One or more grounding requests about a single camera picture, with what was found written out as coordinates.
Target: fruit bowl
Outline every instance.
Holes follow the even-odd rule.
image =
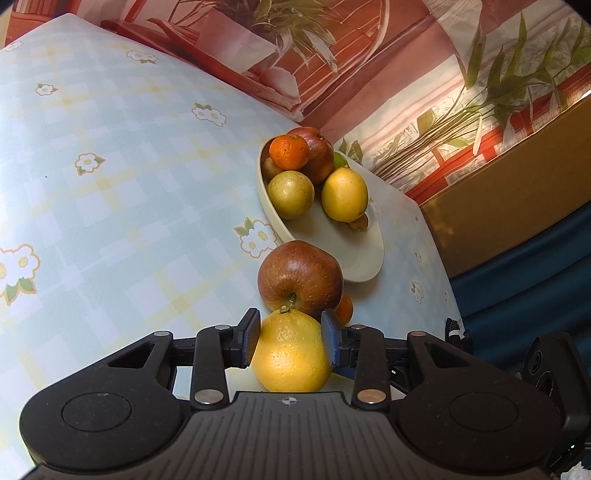
[[[256,192],[275,233],[283,242],[303,240],[330,253],[339,262],[346,281],[360,283],[374,278],[384,262],[384,240],[371,207],[368,206],[365,212],[369,219],[367,230],[355,232],[349,225],[335,222],[326,215],[320,200],[321,187],[317,187],[314,203],[304,215],[295,220],[282,220],[277,215],[267,195],[261,171],[261,162],[268,157],[272,140],[261,148],[256,162]],[[353,161],[349,166],[364,178],[371,175]]]

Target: tablecloth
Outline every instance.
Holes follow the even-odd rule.
[[[294,125],[74,15],[0,50],[2,479],[32,465],[18,416],[37,391],[153,331],[268,313],[256,274],[280,240],[254,165]],[[443,336],[460,315],[420,210],[364,176],[385,258],[374,280],[346,285],[353,321]],[[245,375],[230,390],[258,388]]]

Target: dark blue curtain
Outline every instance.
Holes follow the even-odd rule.
[[[591,371],[591,202],[451,282],[478,358],[512,371],[537,336],[563,331]]]

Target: logo emblem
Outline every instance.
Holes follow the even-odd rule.
[[[292,405],[297,403],[297,399],[295,399],[294,397],[285,397],[281,399],[281,403],[287,405],[288,407],[291,407]]]

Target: metal screw head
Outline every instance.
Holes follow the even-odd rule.
[[[223,393],[219,390],[206,388],[195,393],[195,400],[204,405],[211,405],[223,400]]]
[[[373,403],[380,403],[386,400],[386,394],[381,390],[376,390],[375,388],[368,388],[367,390],[362,390],[357,394],[357,398],[359,401],[363,403],[373,404]]]

